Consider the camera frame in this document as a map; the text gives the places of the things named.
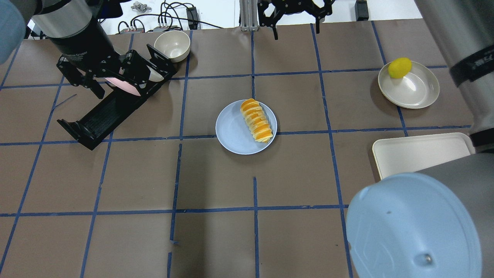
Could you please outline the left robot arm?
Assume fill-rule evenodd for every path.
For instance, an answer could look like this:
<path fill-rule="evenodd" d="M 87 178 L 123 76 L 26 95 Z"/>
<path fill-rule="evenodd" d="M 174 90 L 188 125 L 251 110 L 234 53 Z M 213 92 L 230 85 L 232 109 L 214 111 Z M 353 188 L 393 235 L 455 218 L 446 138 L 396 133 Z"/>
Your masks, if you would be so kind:
<path fill-rule="evenodd" d="M 23 40 L 33 20 L 61 52 L 57 68 L 73 86 L 104 93 L 97 78 L 115 90 L 144 97 L 150 94 L 154 69 L 136 51 L 118 54 L 84 0 L 2 0 L 1 63 Z"/>

